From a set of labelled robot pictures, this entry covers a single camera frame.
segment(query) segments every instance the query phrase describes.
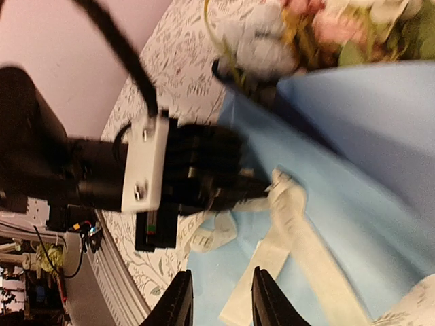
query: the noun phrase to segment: light blue fabric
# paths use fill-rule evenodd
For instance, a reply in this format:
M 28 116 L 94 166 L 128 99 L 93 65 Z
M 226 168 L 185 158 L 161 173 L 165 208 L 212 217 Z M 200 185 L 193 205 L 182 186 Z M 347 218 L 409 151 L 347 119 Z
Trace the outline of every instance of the light blue fabric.
M 291 77 L 278 83 L 278 93 L 351 162 L 435 225 L 435 63 Z
M 246 165 L 271 178 L 294 176 L 308 193 L 307 217 L 326 241 L 372 318 L 388 311 L 435 273 L 435 230 L 354 166 L 294 132 L 241 95 L 228 93 L 220 122 L 247 141 Z M 191 253 L 195 325 L 223 325 L 218 315 L 270 226 L 268 212 L 237 213 L 237 239 Z M 313 292 L 289 259 L 278 283 L 312 326 L 326 326 Z

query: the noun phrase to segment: wire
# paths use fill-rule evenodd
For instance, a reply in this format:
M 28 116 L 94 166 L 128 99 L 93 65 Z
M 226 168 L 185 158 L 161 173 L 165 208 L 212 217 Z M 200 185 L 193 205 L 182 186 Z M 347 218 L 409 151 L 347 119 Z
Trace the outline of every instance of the wire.
M 53 269 L 53 271 L 56 272 L 56 274 L 58 274 L 59 276 L 61 276 L 62 274 L 57 270 L 56 267 L 54 267 L 54 264 L 52 263 L 52 260 L 50 259 L 50 256 L 48 255 L 46 246 L 44 245 L 44 242 L 42 241 L 42 237 L 41 234 L 38 231 L 38 228 L 36 226 L 33 226 L 35 228 L 36 234 L 38 235 L 38 239 L 41 242 L 41 246 L 42 246 L 42 250 L 44 251 L 43 253 L 46 255 L 46 258 L 48 260 L 48 263 L 50 264 L 51 268 Z M 77 274 L 79 274 L 80 268 L 82 267 L 82 262 L 83 262 L 83 254 L 84 254 L 84 239 L 82 239 L 82 250 L 80 251 L 80 261 L 79 261 L 79 265 L 77 267 L 77 270 L 74 272 L 74 274 L 72 275 L 64 275 L 64 278 L 74 278 L 77 276 Z
M 120 131 L 118 131 L 118 133 L 116 134 L 114 143 L 111 146 L 111 152 L 114 156 L 114 159 L 122 168 L 125 166 L 126 162 L 121 161 L 120 146 L 122 144 L 122 137 L 125 135 L 127 130 L 130 128 L 131 128 L 131 122 L 126 124 L 124 127 L 122 127 L 120 129 Z
M 157 91 L 142 67 L 135 49 L 113 22 L 110 13 L 95 0 L 72 1 L 85 10 L 89 18 L 99 28 L 112 50 L 118 55 L 125 69 L 136 81 L 142 97 L 147 104 L 148 116 L 156 117 L 158 115 Z
M 27 233 L 27 234 L 37 234 L 36 232 L 29 231 L 29 230 L 26 230 L 26 229 L 22 229 L 22 228 L 19 228 L 17 226 L 13 226 L 13 225 L 8 225 L 8 224 L 3 223 L 3 222 L 0 222 L 0 225 L 2 225 L 4 227 L 7 227 L 7 228 L 10 228 L 10 229 L 13 229 L 13 230 L 24 232 L 24 233 Z M 53 235 L 53 234 L 47 234 L 47 233 L 40 233 L 40 234 L 42 236 L 55 237 L 55 235 Z M 65 241 L 65 238 L 63 238 L 63 236 L 59 236 L 59 238 L 62 239 L 63 244 L 67 247 L 67 242 Z

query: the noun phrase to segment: flower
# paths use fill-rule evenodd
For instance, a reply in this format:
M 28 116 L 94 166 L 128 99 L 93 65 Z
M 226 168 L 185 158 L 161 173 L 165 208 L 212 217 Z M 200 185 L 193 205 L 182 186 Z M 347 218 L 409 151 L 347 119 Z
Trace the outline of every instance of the flower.
M 281 0 L 281 6 L 294 15 L 315 14 L 325 8 L 323 0 Z
M 315 15 L 312 26 L 319 43 L 345 45 L 352 41 L 363 46 L 367 42 L 363 22 L 353 17 L 322 11 Z

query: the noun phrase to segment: blue cloth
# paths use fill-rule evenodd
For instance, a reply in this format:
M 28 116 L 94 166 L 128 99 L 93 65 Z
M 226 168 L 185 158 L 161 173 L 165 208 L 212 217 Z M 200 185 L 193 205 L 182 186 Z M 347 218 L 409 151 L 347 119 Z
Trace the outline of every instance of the blue cloth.
M 271 179 L 273 169 L 280 167 L 306 188 L 307 218 L 372 318 L 387 312 L 413 285 L 435 273 L 435 230 L 354 166 L 240 94 L 227 94 L 220 123 L 245 137 L 245 165 L 255 168 L 257 175 Z M 270 226 L 268 212 L 235 213 L 234 217 L 239 231 L 236 240 L 210 253 L 190 254 L 195 325 L 223 325 L 219 313 Z M 327 325 L 291 258 L 278 284 L 312 326 Z
M 434 63 L 334 69 L 277 87 L 339 152 L 435 225 Z

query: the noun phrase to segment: cable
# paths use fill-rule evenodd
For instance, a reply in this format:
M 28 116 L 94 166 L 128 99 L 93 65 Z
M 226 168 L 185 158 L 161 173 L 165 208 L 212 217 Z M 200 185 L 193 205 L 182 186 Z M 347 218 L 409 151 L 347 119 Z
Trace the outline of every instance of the cable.
M 131 122 L 126 124 L 124 127 L 122 127 L 120 129 L 120 131 L 118 131 L 118 133 L 116 134 L 114 143 L 111 146 L 111 152 L 114 156 L 114 159 L 121 167 L 124 167 L 126 164 L 126 162 L 121 161 L 121 157 L 120 157 L 120 146 L 122 144 L 122 137 L 125 135 L 127 130 L 130 128 L 131 128 Z
M 48 255 L 46 246 L 44 245 L 44 242 L 42 241 L 42 237 L 41 234 L 39 233 L 38 229 L 36 226 L 33 226 L 35 228 L 36 234 L 38 235 L 38 239 L 41 242 L 41 246 L 42 246 L 42 250 L 44 251 L 43 253 L 46 255 L 46 258 L 48 260 L 48 263 L 50 264 L 51 268 L 53 269 L 53 271 L 56 272 L 56 274 L 58 274 L 59 276 L 61 276 L 60 272 L 57 270 L 56 267 L 54 267 L 54 264 L 52 263 L 52 260 L 50 259 L 50 256 Z M 64 278 L 74 278 L 77 276 L 77 274 L 79 274 L 80 268 L 82 267 L 82 262 L 83 262 L 83 254 L 84 254 L 84 239 L 82 239 L 82 250 L 80 251 L 80 261 L 79 261 L 79 265 L 77 267 L 77 270 L 74 272 L 74 274 L 72 275 L 64 275 Z
M 22 228 L 19 228 L 17 226 L 13 226 L 13 225 L 8 225 L 8 224 L 3 223 L 3 222 L 0 222 L 0 225 L 2 225 L 4 227 L 7 227 L 7 228 L 10 228 L 10 229 L 13 229 L 13 230 L 16 230 L 16 231 L 24 232 L 24 233 L 27 233 L 27 234 L 37 234 L 36 232 L 29 231 L 29 230 L 26 230 L 26 229 L 22 229 Z M 40 234 L 42 236 L 55 237 L 55 235 L 53 235 L 53 234 L 47 234 L 47 233 L 40 233 Z M 62 239 L 63 244 L 67 247 L 67 242 L 65 241 L 65 238 L 63 238 L 63 236 L 59 236 L 59 238 Z
M 110 13 L 95 0 L 72 1 L 85 10 L 89 18 L 99 28 L 112 50 L 118 55 L 125 69 L 136 81 L 142 97 L 147 104 L 149 117 L 156 117 L 158 115 L 157 91 L 142 67 L 135 49 L 113 22 Z

